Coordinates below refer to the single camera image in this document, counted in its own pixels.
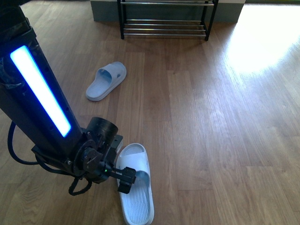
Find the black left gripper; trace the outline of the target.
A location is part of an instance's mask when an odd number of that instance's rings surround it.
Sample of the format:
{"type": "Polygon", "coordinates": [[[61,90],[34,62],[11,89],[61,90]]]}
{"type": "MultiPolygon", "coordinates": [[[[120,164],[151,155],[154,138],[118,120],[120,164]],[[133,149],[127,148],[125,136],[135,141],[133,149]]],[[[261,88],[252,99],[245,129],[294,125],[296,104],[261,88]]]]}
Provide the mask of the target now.
{"type": "Polygon", "coordinates": [[[88,181],[85,188],[75,191],[79,179],[75,178],[70,186],[70,194],[83,194],[91,188],[92,183],[101,183],[109,177],[119,181],[118,191],[128,194],[135,183],[136,170],[125,166],[118,169],[115,166],[117,152],[123,145],[123,137],[116,135],[111,144],[104,141],[99,142],[99,148],[92,146],[91,140],[87,141],[84,149],[79,154],[79,161],[76,165],[83,169],[82,177],[88,181]]]}

